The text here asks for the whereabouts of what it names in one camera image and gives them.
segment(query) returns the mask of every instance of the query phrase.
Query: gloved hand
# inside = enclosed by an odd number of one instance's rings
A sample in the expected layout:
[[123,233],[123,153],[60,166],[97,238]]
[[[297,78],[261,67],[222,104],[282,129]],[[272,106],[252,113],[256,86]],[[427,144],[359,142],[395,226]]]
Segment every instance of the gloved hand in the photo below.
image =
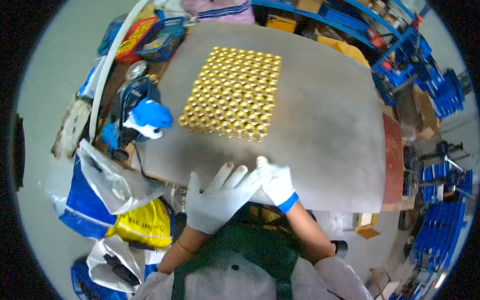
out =
[[292,185],[290,168],[270,164],[266,157],[259,156],[257,170],[263,191],[286,214],[299,199]]
[[188,226],[207,234],[216,233],[260,188],[257,170],[240,182],[248,171],[246,166],[238,167],[227,180],[233,167],[231,162],[224,164],[202,194],[198,174],[190,174],[185,204]]

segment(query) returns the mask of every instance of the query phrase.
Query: pink cloth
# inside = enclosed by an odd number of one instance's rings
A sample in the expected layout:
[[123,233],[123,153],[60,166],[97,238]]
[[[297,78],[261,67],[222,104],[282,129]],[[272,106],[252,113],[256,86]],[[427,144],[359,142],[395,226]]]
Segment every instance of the pink cloth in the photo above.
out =
[[182,0],[182,6],[199,22],[255,24],[251,0]]

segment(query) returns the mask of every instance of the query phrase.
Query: grid of gold balls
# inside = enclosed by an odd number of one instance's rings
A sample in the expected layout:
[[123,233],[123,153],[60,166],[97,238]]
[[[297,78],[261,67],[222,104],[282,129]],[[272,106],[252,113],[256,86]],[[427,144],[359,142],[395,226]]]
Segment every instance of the grid of gold balls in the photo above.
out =
[[178,119],[196,133],[261,142],[275,106],[282,58],[213,47]]

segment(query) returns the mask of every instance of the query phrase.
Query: yellow bag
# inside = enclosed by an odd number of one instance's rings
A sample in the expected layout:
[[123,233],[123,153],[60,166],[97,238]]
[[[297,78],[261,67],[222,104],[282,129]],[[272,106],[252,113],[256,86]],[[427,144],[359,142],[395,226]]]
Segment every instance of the yellow bag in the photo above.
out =
[[161,248],[172,243],[170,217],[165,205],[155,199],[122,215],[105,237],[118,234],[122,240],[146,247]]

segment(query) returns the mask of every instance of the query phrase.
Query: gray metal sheet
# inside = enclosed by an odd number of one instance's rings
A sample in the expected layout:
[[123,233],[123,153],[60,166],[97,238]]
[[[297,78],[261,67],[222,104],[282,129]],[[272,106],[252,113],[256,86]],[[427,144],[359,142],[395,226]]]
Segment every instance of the gray metal sheet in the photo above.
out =
[[[380,211],[384,194],[382,113],[370,70],[315,41],[243,24],[197,24],[159,82],[162,102],[176,120],[213,46],[283,57],[276,106],[265,141],[247,142],[186,132],[177,123],[158,140],[139,143],[145,172],[181,184],[197,170],[204,187],[233,161],[255,168],[263,155],[289,165],[306,208]],[[133,167],[138,168],[134,158]],[[253,201],[268,202],[258,193]]]

